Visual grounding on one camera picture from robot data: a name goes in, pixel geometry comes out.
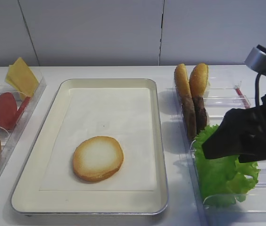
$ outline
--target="lettuce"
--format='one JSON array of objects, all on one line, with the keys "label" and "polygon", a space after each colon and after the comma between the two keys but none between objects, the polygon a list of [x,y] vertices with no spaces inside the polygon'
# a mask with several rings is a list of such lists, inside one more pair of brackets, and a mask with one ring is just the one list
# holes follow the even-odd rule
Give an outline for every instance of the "lettuce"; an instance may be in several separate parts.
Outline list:
[{"label": "lettuce", "polygon": [[258,183],[260,169],[258,169],[257,162],[239,163],[238,155],[206,159],[202,144],[217,128],[217,125],[206,126],[196,136],[193,147],[195,148],[199,188],[202,199],[205,200],[204,203],[216,207],[227,207],[235,204],[236,201],[243,202],[246,199],[244,194]]}]

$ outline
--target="cheese slice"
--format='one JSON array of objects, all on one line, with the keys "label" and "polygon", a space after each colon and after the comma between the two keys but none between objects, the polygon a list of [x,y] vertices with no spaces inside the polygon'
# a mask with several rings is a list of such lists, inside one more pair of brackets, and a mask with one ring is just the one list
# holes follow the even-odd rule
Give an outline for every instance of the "cheese slice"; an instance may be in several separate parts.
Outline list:
[{"label": "cheese slice", "polygon": [[5,82],[23,93],[20,93],[21,99],[32,97],[39,85],[35,75],[21,57],[8,67]]}]

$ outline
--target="white tray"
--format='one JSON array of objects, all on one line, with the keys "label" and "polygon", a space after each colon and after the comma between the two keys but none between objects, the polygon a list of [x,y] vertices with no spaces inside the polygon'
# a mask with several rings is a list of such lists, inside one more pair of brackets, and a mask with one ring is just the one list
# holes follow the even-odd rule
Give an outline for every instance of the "white tray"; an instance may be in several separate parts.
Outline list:
[{"label": "white tray", "polygon": [[[72,172],[76,147],[114,137],[119,172],[86,183]],[[147,79],[71,79],[58,90],[11,203],[24,214],[157,214],[168,200],[156,84]]]}]

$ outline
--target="white table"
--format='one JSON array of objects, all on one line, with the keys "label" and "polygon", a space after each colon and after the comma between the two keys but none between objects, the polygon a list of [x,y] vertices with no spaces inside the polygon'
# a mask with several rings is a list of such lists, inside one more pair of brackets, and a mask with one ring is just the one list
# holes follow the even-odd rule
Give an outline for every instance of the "white table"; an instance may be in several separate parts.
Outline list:
[{"label": "white table", "polygon": [[[0,177],[0,226],[11,225],[187,225],[199,226],[200,218],[194,198],[191,177],[184,161],[183,140],[178,124],[172,117],[176,114],[170,88],[173,87],[174,66],[138,66],[138,67],[40,67],[47,87],[30,121],[28,122],[8,164]],[[193,66],[187,66],[188,73]],[[242,80],[241,90],[248,97],[254,97],[256,73],[244,65],[216,65],[212,69],[228,70]],[[0,67],[0,84],[4,84],[7,68]],[[13,187],[24,165],[29,149],[41,126],[45,113],[62,81],[70,78],[148,78],[156,82],[161,118],[163,146],[165,151],[166,172],[169,185],[168,208],[154,217],[95,217],[95,216],[22,216],[10,206]],[[261,78],[261,91],[266,93],[266,78]],[[247,225],[266,225],[262,218]],[[246,225],[232,222],[226,225]]]}]

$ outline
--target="white paper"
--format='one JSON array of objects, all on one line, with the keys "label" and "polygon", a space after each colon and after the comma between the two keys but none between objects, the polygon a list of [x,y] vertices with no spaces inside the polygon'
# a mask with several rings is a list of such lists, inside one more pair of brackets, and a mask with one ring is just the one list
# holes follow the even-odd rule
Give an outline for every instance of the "white paper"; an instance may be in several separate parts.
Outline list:
[{"label": "white paper", "polygon": [[[155,190],[155,152],[150,90],[71,89],[71,102],[57,136],[40,190]],[[95,136],[115,138],[124,162],[112,177],[90,183],[72,170],[72,155]]]}]

